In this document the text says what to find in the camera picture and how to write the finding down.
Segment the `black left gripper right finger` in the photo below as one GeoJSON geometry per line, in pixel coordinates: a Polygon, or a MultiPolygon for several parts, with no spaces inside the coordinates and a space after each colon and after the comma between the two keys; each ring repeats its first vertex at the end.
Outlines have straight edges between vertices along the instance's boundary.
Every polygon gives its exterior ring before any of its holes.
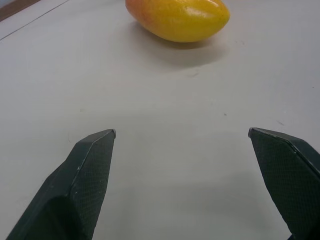
{"type": "Polygon", "coordinates": [[[252,127],[251,139],[265,186],[291,235],[320,240],[320,153],[303,139],[252,127]]]}

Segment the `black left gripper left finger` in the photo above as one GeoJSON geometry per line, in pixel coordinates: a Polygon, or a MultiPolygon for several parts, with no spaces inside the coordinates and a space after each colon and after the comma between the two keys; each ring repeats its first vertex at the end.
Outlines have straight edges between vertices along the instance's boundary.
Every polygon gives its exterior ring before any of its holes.
{"type": "Polygon", "coordinates": [[[5,240],[92,240],[105,198],[116,132],[77,142],[43,182],[5,240]]]}

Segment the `yellow orange mango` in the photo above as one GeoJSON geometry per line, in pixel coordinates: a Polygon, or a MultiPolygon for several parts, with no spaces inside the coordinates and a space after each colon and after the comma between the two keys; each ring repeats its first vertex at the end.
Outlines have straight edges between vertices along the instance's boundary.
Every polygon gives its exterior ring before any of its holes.
{"type": "Polygon", "coordinates": [[[206,40],[230,19],[222,0],[125,0],[125,7],[144,29],[177,43],[206,40]]]}

